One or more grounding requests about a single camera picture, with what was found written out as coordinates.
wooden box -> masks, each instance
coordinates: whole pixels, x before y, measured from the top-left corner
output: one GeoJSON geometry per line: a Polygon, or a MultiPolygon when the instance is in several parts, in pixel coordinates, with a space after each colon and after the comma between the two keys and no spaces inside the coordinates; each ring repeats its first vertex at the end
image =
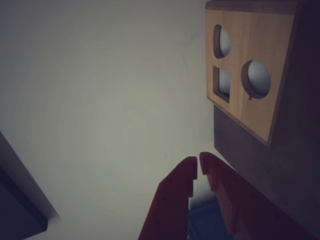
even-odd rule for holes
{"type": "Polygon", "coordinates": [[[268,147],[286,81],[301,1],[209,1],[205,6],[207,98],[268,147]],[[231,49],[222,56],[223,27],[231,49]],[[260,97],[248,83],[256,60],[270,74],[270,89],[260,97]],[[219,92],[219,69],[228,72],[229,96],[219,92]]]}

white wall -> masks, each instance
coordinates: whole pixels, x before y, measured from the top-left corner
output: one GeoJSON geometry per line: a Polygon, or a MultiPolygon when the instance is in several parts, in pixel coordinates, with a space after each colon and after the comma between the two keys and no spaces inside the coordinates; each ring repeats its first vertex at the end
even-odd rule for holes
{"type": "Polygon", "coordinates": [[[0,130],[60,216],[32,239],[136,239],[158,183],[216,153],[205,1],[0,6],[0,130]]]}

